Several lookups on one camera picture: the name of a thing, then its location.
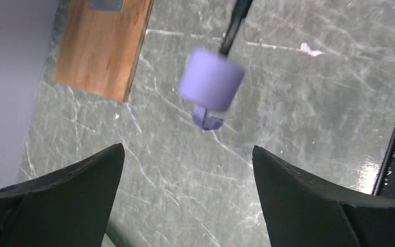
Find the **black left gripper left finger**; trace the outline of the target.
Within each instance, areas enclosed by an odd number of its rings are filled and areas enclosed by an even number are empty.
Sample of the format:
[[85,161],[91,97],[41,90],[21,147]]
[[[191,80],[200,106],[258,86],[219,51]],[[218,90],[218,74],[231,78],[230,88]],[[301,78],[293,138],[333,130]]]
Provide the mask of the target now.
[[114,144],[0,189],[0,246],[101,246],[124,165]]

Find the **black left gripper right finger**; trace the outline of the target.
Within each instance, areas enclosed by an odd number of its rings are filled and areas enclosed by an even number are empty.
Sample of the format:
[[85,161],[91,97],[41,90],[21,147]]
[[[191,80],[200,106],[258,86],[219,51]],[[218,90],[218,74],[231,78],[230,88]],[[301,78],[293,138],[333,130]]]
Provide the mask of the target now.
[[395,246],[395,199],[334,184],[259,146],[253,170],[272,246]]

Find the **purple folding umbrella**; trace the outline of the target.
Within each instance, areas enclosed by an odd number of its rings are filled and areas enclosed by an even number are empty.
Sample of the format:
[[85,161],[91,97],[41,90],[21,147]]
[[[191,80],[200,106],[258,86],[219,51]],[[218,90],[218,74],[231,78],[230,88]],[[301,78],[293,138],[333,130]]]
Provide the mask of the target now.
[[226,112],[245,76],[245,69],[230,61],[228,54],[251,5],[249,0],[235,2],[219,52],[196,49],[179,84],[179,94],[193,103],[194,123],[204,131],[217,130],[223,125],[223,119],[209,112]]

